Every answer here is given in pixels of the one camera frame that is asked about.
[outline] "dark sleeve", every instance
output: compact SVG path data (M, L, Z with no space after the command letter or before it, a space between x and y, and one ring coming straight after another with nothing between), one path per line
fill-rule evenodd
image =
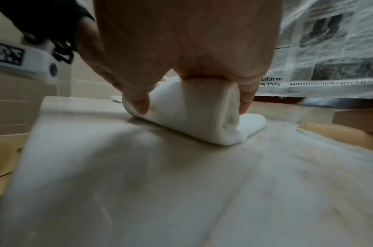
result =
M75 47L79 20L92 15L75 0L0 0L0 11L24 34Z

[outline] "white marble surface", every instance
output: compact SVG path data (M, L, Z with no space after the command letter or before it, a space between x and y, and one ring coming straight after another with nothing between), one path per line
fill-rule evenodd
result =
M220 147L110 100L47 97L0 247L373 246L373 152L296 127Z

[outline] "hand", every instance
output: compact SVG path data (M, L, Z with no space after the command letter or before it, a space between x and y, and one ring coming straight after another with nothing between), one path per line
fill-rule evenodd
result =
M183 80L238 83L245 113L269 69L281 19L281 0L95 0L94 6L114 77L140 114L171 68Z
M105 56L105 49L102 45L97 25L92 19L84 17L80 20L75 33L75 42L78 53L83 61L85 61L95 73L102 76L116 89L121 91L121 85L113 76Z

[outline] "countertop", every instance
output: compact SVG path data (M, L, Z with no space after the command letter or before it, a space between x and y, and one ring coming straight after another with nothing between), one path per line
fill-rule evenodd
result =
M271 119L220 147L110 100L46 97L0 246L373 246L373 152Z

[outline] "newspaper photo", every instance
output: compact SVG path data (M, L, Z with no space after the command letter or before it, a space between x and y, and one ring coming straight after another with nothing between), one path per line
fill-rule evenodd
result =
M373 98L373 0L284 0L257 95Z

